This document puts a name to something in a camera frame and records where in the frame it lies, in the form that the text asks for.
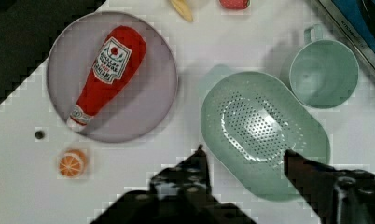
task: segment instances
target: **orange slice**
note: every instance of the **orange slice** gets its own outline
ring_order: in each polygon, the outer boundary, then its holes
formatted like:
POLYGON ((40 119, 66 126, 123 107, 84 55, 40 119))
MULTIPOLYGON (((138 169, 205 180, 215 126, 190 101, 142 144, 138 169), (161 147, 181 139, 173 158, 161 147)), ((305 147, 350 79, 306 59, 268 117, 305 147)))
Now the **orange slice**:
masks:
POLYGON ((71 149, 63 154, 60 159, 60 173, 67 177, 77 177, 86 169, 86 155, 78 149, 71 149))

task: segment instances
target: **cup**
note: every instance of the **cup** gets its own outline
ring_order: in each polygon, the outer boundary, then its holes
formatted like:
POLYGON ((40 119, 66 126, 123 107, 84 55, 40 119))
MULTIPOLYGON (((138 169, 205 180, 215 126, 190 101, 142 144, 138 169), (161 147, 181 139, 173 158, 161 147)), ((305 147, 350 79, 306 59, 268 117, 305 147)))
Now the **cup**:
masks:
POLYGON ((353 52, 341 42, 324 39, 318 24, 304 31, 304 41, 305 46, 285 61, 281 80, 304 105, 322 109, 341 105, 358 82, 359 64, 353 52))

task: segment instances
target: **red object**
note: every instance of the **red object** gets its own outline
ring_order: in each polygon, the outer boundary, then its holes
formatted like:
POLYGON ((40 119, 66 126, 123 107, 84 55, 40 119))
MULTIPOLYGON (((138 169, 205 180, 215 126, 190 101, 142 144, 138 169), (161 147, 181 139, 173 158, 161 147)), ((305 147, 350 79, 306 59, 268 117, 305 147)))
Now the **red object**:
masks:
POLYGON ((67 125, 82 131, 90 120, 129 83, 146 54, 144 39, 119 26, 106 38, 90 70, 67 125))
POLYGON ((227 9, 246 9, 250 0, 219 0, 222 7, 227 9))

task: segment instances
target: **green colander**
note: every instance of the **green colander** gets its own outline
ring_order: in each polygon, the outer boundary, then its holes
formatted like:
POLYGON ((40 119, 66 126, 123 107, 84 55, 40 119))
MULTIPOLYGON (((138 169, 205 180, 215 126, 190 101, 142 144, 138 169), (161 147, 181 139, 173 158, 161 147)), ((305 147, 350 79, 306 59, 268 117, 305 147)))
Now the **green colander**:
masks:
POLYGON ((293 149, 328 163, 325 130, 275 77, 242 72, 219 81, 205 97, 201 131, 217 158, 259 197, 282 201, 299 194, 284 175, 293 149))

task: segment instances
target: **white table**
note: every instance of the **white table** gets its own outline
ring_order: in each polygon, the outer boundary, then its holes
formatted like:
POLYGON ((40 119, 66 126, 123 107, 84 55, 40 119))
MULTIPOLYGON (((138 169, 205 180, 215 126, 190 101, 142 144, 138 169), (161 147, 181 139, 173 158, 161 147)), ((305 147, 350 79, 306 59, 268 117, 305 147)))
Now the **white table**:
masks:
MULTIPOLYGON (((110 0, 99 10, 120 10, 150 22, 172 46, 179 90, 159 127, 124 144, 103 144, 72 133, 46 92, 44 62, 0 105, 0 224, 89 223, 120 195, 147 189, 148 179, 190 156, 203 143, 196 89, 215 65, 276 76, 292 47, 302 46, 304 28, 320 23, 309 0, 253 0, 230 15, 216 0, 187 0, 194 23, 183 21, 168 0, 110 0), (35 130, 46 138, 37 141, 35 130), (71 145, 90 153, 84 178, 61 178, 57 157, 71 145)), ((327 38, 335 38, 332 29, 327 38)), ((309 109, 331 141, 330 163, 375 172, 375 83, 361 71, 352 98, 330 110, 309 109)), ((237 203, 259 224, 318 223, 301 199, 274 203, 252 195, 207 150, 214 195, 237 203)))

